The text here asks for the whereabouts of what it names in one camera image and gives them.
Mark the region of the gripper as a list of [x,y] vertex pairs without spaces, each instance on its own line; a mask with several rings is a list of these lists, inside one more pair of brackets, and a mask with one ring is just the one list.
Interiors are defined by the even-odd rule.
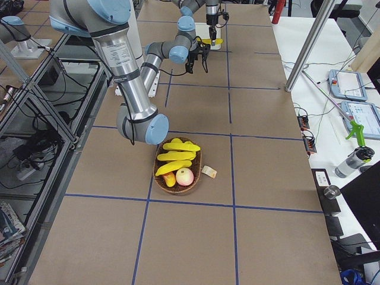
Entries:
[[208,73],[207,58],[209,53],[210,44],[197,42],[197,47],[188,53],[187,62],[185,64],[185,71],[187,73],[193,73],[194,63],[198,60],[198,57],[201,56],[202,67],[205,73]]
[[219,13],[206,14],[206,23],[210,28],[215,29],[216,25],[219,23]]

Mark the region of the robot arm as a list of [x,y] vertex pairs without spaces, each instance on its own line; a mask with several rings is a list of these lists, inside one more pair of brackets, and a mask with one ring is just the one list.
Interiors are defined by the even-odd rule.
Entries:
[[178,33],[169,42],[154,42],[138,65],[128,39],[134,13],[129,1],[51,1],[50,23],[61,33],[92,39],[99,58],[113,76],[124,98],[118,112],[119,133],[131,142],[157,145],[165,140],[168,118],[150,102],[148,92],[164,59],[182,64],[196,48],[193,14],[203,5],[206,15],[216,14],[216,1],[176,1],[181,18]]
[[173,0],[182,16],[193,16],[200,8],[205,7],[206,24],[215,29],[219,23],[219,1],[212,0]]

